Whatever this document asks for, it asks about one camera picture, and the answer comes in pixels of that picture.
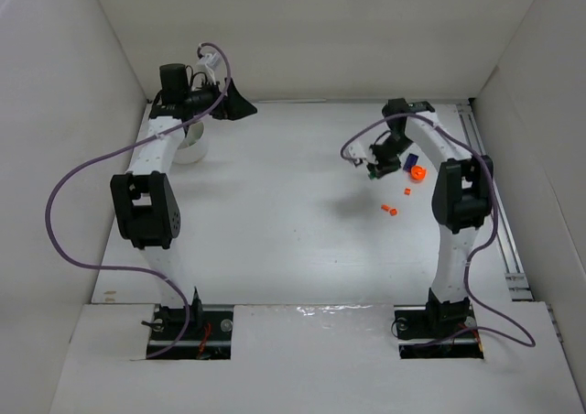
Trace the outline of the dark blue lego plate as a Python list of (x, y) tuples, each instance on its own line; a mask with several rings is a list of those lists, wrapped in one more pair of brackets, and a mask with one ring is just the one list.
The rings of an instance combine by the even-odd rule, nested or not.
[(415, 167), (418, 163), (418, 155), (409, 153), (405, 163), (403, 165), (403, 170), (405, 172), (410, 172), (413, 167)]

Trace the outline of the small orange lego pieces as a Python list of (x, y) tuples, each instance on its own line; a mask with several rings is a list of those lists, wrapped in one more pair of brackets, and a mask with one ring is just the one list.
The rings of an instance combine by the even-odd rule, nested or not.
[(387, 205), (387, 204), (382, 204), (382, 205), (381, 205), (381, 209), (382, 209), (384, 212), (387, 212), (387, 213), (389, 213), (391, 216), (396, 216), (396, 215), (398, 215), (398, 209), (396, 209), (396, 208), (393, 208), (393, 207), (391, 207), (391, 206), (389, 206), (389, 205)]

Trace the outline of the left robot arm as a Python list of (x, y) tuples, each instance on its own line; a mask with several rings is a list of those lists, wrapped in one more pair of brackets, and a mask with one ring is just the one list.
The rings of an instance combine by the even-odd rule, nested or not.
[(199, 86), (193, 86), (185, 65), (160, 67), (161, 89), (148, 116), (146, 143), (127, 171), (110, 181), (120, 235), (146, 262), (142, 272), (165, 285), (159, 291), (163, 321), (183, 318), (194, 323), (201, 315), (197, 290), (174, 246), (181, 216), (168, 177), (173, 159), (204, 116), (237, 121), (257, 112), (232, 78), (217, 82), (210, 71), (204, 76)]

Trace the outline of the white divided round container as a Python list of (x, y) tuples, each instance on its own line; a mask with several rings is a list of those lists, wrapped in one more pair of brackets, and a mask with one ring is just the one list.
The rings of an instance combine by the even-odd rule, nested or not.
[(189, 127), (188, 133), (175, 153), (173, 161), (180, 165), (196, 163), (204, 159), (209, 149), (209, 136), (203, 122)]

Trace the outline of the metal rail right side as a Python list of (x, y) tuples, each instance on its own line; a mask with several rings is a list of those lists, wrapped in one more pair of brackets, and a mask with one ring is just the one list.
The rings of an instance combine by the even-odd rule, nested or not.
[[(457, 103), (456, 110), (463, 133), (466, 136), (468, 144), (477, 152), (486, 155), (480, 131), (476, 124), (472, 106), (470, 103)], [(514, 237), (512, 236), (509, 223), (498, 193), (495, 189), (496, 195), (496, 210), (499, 216), (499, 225), (495, 244), (498, 246), (500, 255), (502, 256), (505, 268), (505, 281), (509, 289), (512, 301), (534, 301), (531, 288), (526, 278), (522, 262), (519, 258)]]

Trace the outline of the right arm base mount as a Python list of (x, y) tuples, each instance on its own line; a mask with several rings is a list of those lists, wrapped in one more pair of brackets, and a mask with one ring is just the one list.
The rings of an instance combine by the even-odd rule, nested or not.
[(432, 323), (424, 309), (399, 308), (395, 310), (391, 332), (399, 340), (401, 359), (484, 359), (477, 331), (449, 338), (474, 324), (471, 310), (463, 316)]

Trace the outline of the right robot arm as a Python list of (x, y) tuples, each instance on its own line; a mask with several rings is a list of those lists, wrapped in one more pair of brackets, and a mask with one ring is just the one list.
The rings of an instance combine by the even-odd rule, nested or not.
[(435, 109), (427, 102), (392, 99), (382, 109), (389, 136), (369, 147), (369, 177), (381, 179), (403, 168), (401, 156), (415, 144), (437, 171), (431, 209), (439, 224), (439, 259), (423, 310), (395, 312), (397, 337), (401, 340), (445, 338), (457, 332), (470, 314), (470, 298), (464, 272), (476, 236), (490, 214), (493, 201), (483, 167), (493, 170), (492, 160), (480, 159), (440, 133)]

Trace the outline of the orange round lego piece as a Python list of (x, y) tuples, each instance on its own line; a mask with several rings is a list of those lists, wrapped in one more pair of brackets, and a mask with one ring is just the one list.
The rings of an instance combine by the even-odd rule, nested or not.
[(419, 165), (413, 166), (409, 171), (410, 180), (413, 183), (421, 183), (427, 177), (427, 169)]

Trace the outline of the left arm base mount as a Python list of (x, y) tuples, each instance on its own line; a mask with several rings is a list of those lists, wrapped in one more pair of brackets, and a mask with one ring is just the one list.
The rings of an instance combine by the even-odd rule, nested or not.
[(169, 350), (184, 324), (183, 309), (156, 306), (151, 320), (142, 321), (149, 329), (146, 356), (154, 360), (229, 360), (232, 351), (233, 306), (204, 305), (197, 322)]

